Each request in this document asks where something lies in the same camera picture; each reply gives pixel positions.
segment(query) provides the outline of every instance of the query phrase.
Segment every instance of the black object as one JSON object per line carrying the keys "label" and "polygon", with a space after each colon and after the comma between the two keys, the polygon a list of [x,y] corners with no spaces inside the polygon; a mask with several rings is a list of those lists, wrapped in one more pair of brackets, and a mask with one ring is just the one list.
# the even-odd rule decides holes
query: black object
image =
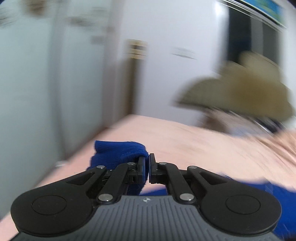
{"label": "black object", "polygon": [[[160,226],[163,225],[158,232],[166,234],[166,239],[169,237],[168,232],[179,232],[176,235],[181,237],[179,228],[184,228],[183,232],[195,233],[196,228],[203,227],[217,238],[211,238],[212,240],[227,240],[229,237],[233,240],[237,240],[235,237],[238,240],[260,240],[260,237],[262,240],[277,240],[270,232],[281,216],[281,206],[267,192],[196,166],[179,170],[171,163],[156,163],[154,154],[149,156],[149,181],[165,184],[168,198],[154,197],[155,204],[151,203],[149,206],[149,197],[126,196],[129,185],[144,181],[143,157],[139,158],[138,163],[120,164],[112,171],[98,166],[20,195],[12,204],[11,216],[21,232],[20,235],[23,234],[23,238],[28,240],[38,240],[37,237],[76,240],[80,236],[83,240],[88,232],[93,237],[91,240],[109,240],[101,227],[105,222],[105,228],[108,225],[117,227],[116,233],[119,232],[118,229],[122,229],[120,232],[129,237],[128,232],[137,232],[139,220],[144,220],[147,225],[152,225],[157,220]],[[121,217],[125,217],[126,221],[120,221]],[[176,226],[177,229],[174,230],[168,226],[172,222],[180,222],[181,226]],[[98,227],[97,234],[102,231],[102,237],[93,236],[95,227]],[[140,227],[147,235],[152,228],[144,224]],[[113,236],[117,237],[115,240],[123,238],[117,234]],[[207,239],[209,238],[195,236],[194,240]]]}

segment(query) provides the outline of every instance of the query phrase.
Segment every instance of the ribbed surface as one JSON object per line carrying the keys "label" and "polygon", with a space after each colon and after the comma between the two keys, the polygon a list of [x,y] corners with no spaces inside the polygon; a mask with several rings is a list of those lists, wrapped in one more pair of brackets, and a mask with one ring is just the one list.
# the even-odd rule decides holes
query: ribbed surface
{"label": "ribbed surface", "polygon": [[279,241],[272,233],[258,237],[236,237],[222,233],[206,223],[194,206],[179,204],[172,196],[123,196],[116,204],[100,206],[93,218],[73,233],[52,238],[21,233],[13,239],[40,240]]}

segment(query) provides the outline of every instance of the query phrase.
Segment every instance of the wall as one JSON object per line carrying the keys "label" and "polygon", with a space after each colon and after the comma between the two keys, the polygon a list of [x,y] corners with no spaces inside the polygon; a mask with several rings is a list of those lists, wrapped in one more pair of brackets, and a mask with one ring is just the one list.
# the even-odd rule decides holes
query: wall
{"label": "wall", "polygon": [[[296,94],[295,9],[287,1],[287,30],[284,31],[284,73],[286,82]],[[120,27],[118,66],[115,85],[118,100],[114,113],[120,109],[122,63],[126,59],[126,39],[148,42],[147,58],[140,76],[137,113],[181,122],[198,124],[201,113],[173,106],[180,90],[198,77],[215,75],[221,43],[217,29],[214,0],[146,1],[126,0]],[[172,55],[174,47],[194,52],[195,59]]]}
{"label": "wall", "polygon": [[10,22],[0,27],[0,216],[60,159],[48,91],[55,6],[36,18],[22,3],[0,5]]}

